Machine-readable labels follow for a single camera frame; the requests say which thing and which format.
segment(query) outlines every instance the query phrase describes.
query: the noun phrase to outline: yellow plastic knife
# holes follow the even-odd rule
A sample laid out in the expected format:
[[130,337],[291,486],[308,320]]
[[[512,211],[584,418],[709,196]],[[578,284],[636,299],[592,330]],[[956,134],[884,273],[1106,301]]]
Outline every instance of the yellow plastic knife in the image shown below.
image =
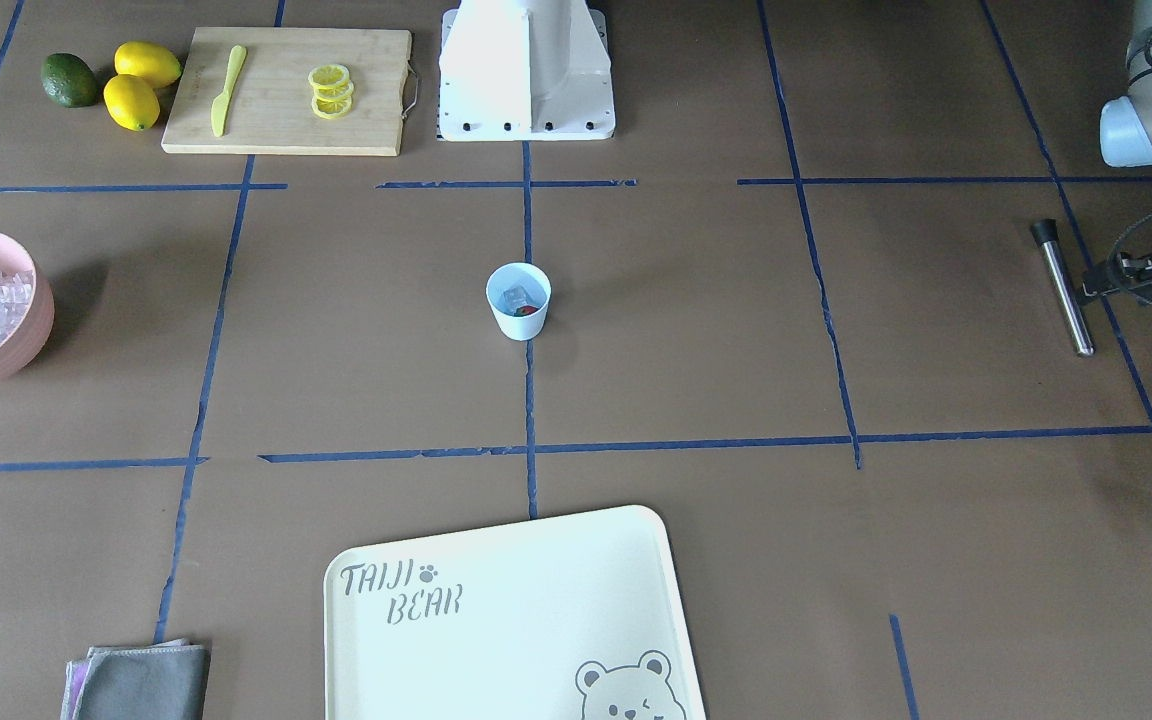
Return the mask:
[[229,114],[229,99],[234,94],[234,83],[238,82],[238,70],[247,60],[247,47],[234,45],[229,51],[229,65],[225,67],[225,88],[215,100],[211,101],[211,135],[225,135],[225,118]]

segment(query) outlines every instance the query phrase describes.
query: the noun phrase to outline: metal rod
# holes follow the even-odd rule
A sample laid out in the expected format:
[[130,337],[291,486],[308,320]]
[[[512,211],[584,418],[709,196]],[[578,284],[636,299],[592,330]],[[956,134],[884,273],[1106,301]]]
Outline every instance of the metal rod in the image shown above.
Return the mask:
[[1087,333],[1087,325],[1083,321],[1083,310],[1074,301],[1074,293],[1069,288],[1064,258],[1061,258],[1060,245],[1056,245],[1056,220],[1039,220],[1029,230],[1033,233],[1038,249],[1043,250],[1043,259],[1047,263],[1047,273],[1056,290],[1061,314],[1064,314],[1064,325],[1069,327],[1070,339],[1074,341],[1074,351],[1081,357],[1091,357],[1096,348],[1092,346],[1091,333]]

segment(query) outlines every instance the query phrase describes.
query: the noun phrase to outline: cutting board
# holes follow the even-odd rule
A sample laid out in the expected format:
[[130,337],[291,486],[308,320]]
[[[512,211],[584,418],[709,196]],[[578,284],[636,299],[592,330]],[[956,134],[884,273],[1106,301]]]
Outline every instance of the cutting board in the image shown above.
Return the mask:
[[[211,101],[234,45],[247,47],[225,136],[211,131]],[[412,36],[406,29],[200,26],[162,134],[166,152],[240,156],[397,156]],[[343,65],[353,109],[323,119],[308,76]]]

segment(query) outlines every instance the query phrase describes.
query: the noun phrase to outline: paper cup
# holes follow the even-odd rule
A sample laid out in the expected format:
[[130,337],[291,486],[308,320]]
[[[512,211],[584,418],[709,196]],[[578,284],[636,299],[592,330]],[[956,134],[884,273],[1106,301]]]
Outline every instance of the paper cup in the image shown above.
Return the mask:
[[[515,318],[511,306],[506,305],[506,293],[522,288],[538,310],[522,318]],[[509,263],[497,268],[488,278],[488,305],[495,316],[500,332],[509,340],[531,340],[540,333],[545,314],[550,311],[550,279],[538,266],[526,263]]]

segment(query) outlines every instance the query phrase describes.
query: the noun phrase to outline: yellow lemon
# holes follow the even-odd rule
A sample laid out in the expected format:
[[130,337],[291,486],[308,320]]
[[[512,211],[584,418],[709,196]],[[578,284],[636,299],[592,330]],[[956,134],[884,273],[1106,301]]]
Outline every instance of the yellow lemon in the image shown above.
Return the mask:
[[346,97],[343,100],[320,100],[314,98],[311,105],[314,109],[314,114],[324,120],[334,120],[348,113],[349,108],[353,108],[353,97]]
[[120,126],[142,131],[159,119],[159,96],[136,76],[114,76],[105,83],[105,108]]
[[328,103],[347,100],[349,97],[353,97],[353,83],[349,82],[343,86],[333,88],[332,90],[316,90],[314,97],[319,100],[326,100]]
[[114,73],[143,78],[157,90],[180,79],[180,60],[152,41],[124,41],[114,51]]
[[319,65],[310,73],[310,86],[314,90],[335,90],[349,82],[349,68],[343,65]]

